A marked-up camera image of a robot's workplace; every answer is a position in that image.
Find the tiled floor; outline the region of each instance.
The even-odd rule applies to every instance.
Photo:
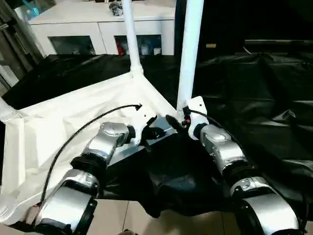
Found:
[[[99,200],[88,235],[117,235],[129,229],[139,235],[240,235],[231,213],[219,211],[185,217],[164,211],[159,219],[150,217],[138,202]],[[313,235],[313,222],[307,225]],[[23,235],[0,225],[0,235]]]

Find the black plastic sheet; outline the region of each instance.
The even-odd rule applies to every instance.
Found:
[[[179,61],[146,56],[141,62],[147,79],[175,107]],[[313,201],[312,62],[299,54],[218,57],[197,65],[193,92],[301,217]],[[21,109],[121,75],[129,67],[128,56],[51,55],[4,99]],[[154,217],[164,209],[185,215],[227,211],[229,189],[200,149],[199,142],[175,134],[151,152],[142,150],[116,163],[108,170],[102,198],[139,201]]]

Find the white pvc pipe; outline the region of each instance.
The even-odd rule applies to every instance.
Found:
[[[179,75],[177,111],[183,118],[182,109],[191,99],[198,54],[198,44],[204,0],[188,0]]]
[[[17,115],[18,112],[0,97],[0,121],[5,123]]]
[[[139,59],[138,44],[135,32],[131,0],[122,0],[122,4],[127,31],[127,43],[131,58],[131,71],[139,71],[143,73]]]

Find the silver metal casing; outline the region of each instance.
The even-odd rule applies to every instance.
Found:
[[[44,219],[70,224],[72,232],[77,228],[92,196],[68,187],[60,187],[49,197],[36,217],[35,224]]]
[[[290,205],[278,194],[243,199],[250,204],[262,226],[264,235],[272,235],[276,231],[299,229],[297,217]]]
[[[109,164],[115,149],[126,142],[128,134],[129,130],[125,124],[104,122],[100,126],[98,134],[87,144],[83,154],[95,154]]]
[[[201,129],[200,141],[206,151],[213,157],[219,172],[237,161],[247,162],[238,144],[231,140],[231,136],[222,128],[206,125]]]

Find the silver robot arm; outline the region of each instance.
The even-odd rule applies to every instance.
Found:
[[[98,190],[116,148],[135,137],[132,127],[105,122],[83,153],[71,162],[55,190],[44,200],[35,219],[35,232],[43,235],[85,235],[97,206]]]
[[[193,98],[188,110],[206,114],[202,97]],[[249,164],[242,149],[222,128],[190,113],[189,136],[200,140],[230,186],[238,225],[246,234],[302,234],[291,206]]]

